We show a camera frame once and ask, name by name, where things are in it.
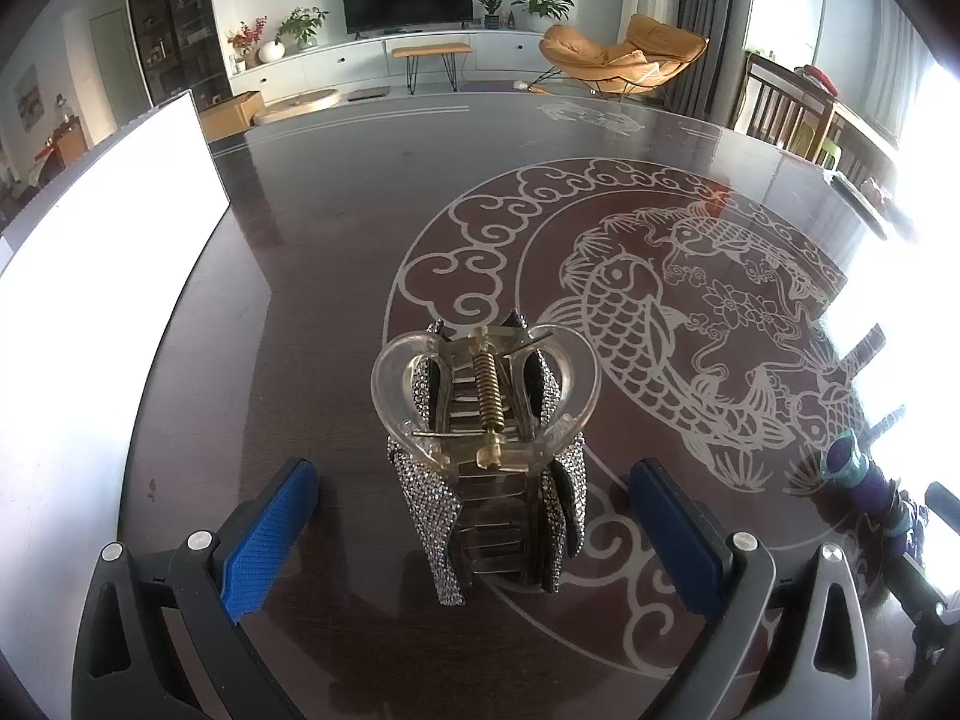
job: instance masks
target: metal bolt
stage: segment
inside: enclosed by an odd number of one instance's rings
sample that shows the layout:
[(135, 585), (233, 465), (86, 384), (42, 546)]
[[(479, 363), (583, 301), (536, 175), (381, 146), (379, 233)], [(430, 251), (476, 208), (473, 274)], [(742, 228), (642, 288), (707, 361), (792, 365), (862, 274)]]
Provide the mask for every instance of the metal bolt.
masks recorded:
[(100, 552), (100, 557), (104, 560), (116, 560), (117, 557), (120, 557), (123, 554), (123, 544), (118, 544), (116, 541), (112, 544), (108, 544), (104, 547), (104, 551)]
[(843, 560), (843, 550), (836, 544), (824, 544), (820, 548), (820, 554), (830, 562), (840, 562), (840, 560)]
[(746, 531), (734, 533), (733, 546), (736, 546), (742, 552), (752, 552), (757, 549), (757, 537)]
[(208, 548), (210, 543), (213, 542), (213, 536), (210, 535), (209, 531), (197, 531), (197, 533), (191, 533), (190, 538), (186, 539), (186, 545), (193, 550), (202, 550)]

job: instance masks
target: glossy tabletop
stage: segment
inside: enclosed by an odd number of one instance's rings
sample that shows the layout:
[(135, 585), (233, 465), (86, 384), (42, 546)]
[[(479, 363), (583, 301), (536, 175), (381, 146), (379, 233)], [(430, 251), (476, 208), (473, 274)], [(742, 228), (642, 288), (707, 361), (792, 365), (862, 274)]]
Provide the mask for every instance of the glossy tabletop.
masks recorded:
[[(906, 455), (931, 419), (909, 362), (923, 327), (901, 290), (922, 264), (817, 167), (693, 119), (531, 94), (378, 100), (217, 146), (232, 208), (157, 354), (121, 538), (172, 547), (287, 457), (314, 461), (318, 511), (243, 621), (307, 717), (637, 717), (702, 626), (629, 514), (626, 474), (649, 456), (726, 528), (756, 533), (784, 578), (839, 543), (875, 704), (901, 702), (911, 623), (880, 581), (880, 533), (816, 466), (851, 427), (911, 493), (952, 483), (934, 453)], [(587, 544), (557, 595), (491, 581), (444, 608), (371, 365), (432, 319), (467, 327), (515, 307), (580, 329), (603, 362)], [(951, 591), (951, 536), (932, 519), (931, 576)], [(768, 613), (723, 716), (775, 627)]]

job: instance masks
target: door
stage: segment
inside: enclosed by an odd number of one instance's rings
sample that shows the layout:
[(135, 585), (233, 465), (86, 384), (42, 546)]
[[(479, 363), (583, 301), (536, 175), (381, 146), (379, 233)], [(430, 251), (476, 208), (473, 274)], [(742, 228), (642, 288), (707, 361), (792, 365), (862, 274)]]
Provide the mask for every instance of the door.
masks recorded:
[(90, 19), (90, 35), (114, 121), (123, 127), (150, 108), (126, 11), (112, 10)]

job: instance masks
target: metal spring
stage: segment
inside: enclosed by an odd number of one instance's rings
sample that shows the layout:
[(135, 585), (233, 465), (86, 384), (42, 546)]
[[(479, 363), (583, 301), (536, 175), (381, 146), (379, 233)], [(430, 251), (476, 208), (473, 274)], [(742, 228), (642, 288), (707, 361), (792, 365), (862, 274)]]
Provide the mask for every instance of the metal spring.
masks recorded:
[(502, 433), (503, 401), (500, 399), (500, 381), (497, 379), (493, 354), (486, 350), (474, 354), (473, 375), (477, 381), (480, 425), (486, 431)]

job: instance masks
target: potted plant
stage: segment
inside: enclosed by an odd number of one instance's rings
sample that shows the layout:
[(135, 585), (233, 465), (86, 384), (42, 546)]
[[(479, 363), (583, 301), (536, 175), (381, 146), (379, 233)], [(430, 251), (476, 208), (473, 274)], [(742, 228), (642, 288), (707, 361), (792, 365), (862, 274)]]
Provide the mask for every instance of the potted plant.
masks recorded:
[(246, 67), (256, 67), (260, 61), (256, 58), (256, 46), (263, 37), (263, 28), (267, 25), (267, 19), (263, 16), (253, 22), (253, 26), (248, 26), (246, 22), (240, 22), (240, 29), (232, 35), (227, 36), (227, 41), (236, 52), (237, 60), (245, 63)]
[(540, 32), (544, 31), (540, 29), (544, 25), (544, 19), (568, 19), (573, 0), (514, 0), (514, 4), (523, 5), (524, 10), (530, 14), (531, 29)]
[(500, 9), (500, 6), (503, 4), (502, 0), (480, 0), (480, 4), (484, 6), (484, 9), (487, 11), (486, 15), (483, 16), (483, 26), (486, 29), (499, 29), (500, 28), (500, 17), (496, 15), (496, 11)]
[(328, 10), (320, 10), (318, 7), (295, 7), (290, 11), (290, 16), (277, 27), (275, 42), (280, 42), (282, 35), (291, 35), (296, 38), (298, 49), (312, 49), (317, 45), (317, 30), (323, 26), (323, 19), (328, 15)]

